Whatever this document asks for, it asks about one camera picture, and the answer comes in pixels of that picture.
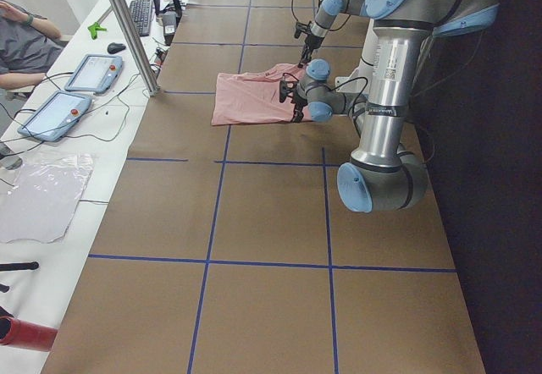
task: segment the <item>clear plastic bag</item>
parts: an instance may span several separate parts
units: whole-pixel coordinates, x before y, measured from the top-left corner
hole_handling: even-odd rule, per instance
[[[90,154],[37,152],[25,156],[14,187],[0,205],[0,242],[62,239],[92,168]]]

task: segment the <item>computer mouse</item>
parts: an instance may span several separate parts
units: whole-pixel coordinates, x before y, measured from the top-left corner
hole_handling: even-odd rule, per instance
[[[116,54],[117,52],[121,52],[122,50],[125,50],[126,46],[124,44],[121,44],[120,42],[112,42],[108,45],[108,52],[110,54]]]

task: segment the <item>pink cloth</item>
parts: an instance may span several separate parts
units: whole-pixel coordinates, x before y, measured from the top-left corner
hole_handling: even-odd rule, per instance
[[[278,63],[269,71],[256,74],[218,74],[211,124],[290,122],[294,112],[291,99],[279,102],[279,82],[285,72],[300,79],[305,69],[291,63]],[[311,119],[306,107],[303,113],[303,120]]]

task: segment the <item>white desk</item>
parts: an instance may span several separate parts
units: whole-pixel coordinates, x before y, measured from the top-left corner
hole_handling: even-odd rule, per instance
[[[102,27],[105,27],[107,31],[98,31],[98,38],[91,39],[87,27],[100,17],[108,6],[108,0],[100,0],[97,3],[48,72],[49,75],[74,71],[85,54],[107,53],[106,48],[110,42],[123,42],[127,45],[114,13],[102,22]],[[149,58],[159,47],[153,39],[163,42],[162,27],[157,23],[153,23],[151,36],[141,39]],[[116,95],[128,85],[130,78],[138,73],[128,48],[118,55],[124,59],[123,71],[111,91],[96,99],[91,109],[102,105]],[[54,82],[63,87],[68,78],[68,76],[57,78]],[[24,108],[38,108],[56,89],[51,82],[42,83],[36,88]],[[135,80],[121,98],[130,107],[130,111],[126,125],[114,141],[102,142],[93,137],[62,139],[58,143],[45,143],[33,151],[22,154],[21,157],[25,160],[25,157],[36,151],[92,154],[94,169],[82,199],[108,201],[147,105],[148,94],[141,77]],[[85,116],[69,132],[69,135],[93,134],[104,139],[112,138],[119,130],[127,110],[121,102],[113,100],[107,106]],[[22,122],[28,116],[30,115],[20,114],[17,120]],[[19,138],[17,128],[17,124],[11,124],[1,140]],[[14,151],[24,151],[34,146],[36,142],[17,140],[8,144]],[[2,179],[10,181],[14,179],[14,175],[15,172],[0,169]],[[0,201],[4,200],[8,188],[7,185],[0,184]],[[66,235],[57,243],[43,245],[37,242],[19,241],[7,245],[0,244],[0,263],[24,261],[40,263],[39,269],[35,271],[0,273],[0,283],[11,287],[6,294],[0,294],[0,305],[21,320],[59,327],[105,210],[106,206],[103,204],[80,202]],[[31,215],[28,215],[28,222],[31,223]],[[43,352],[0,347],[2,362],[0,371],[9,374],[37,374],[41,372],[46,358],[47,353]]]

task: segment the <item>person's arm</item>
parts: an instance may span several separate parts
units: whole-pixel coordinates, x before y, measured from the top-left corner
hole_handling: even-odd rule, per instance
[[[62,35],[57,26],[50,20],[31,16],[29,13],[22,12],[4,1],[0,1],[0,8],[3,10],[3,17],[5,19],[21,23],[22,25],[31,25],[47,38],[57,40]]]
[[[0,88],[19,89],[25,86],[33,86],[39,84],[44,77],[45,73],[21,74],[10,72],[9,74],[2,74],[0,75]]]

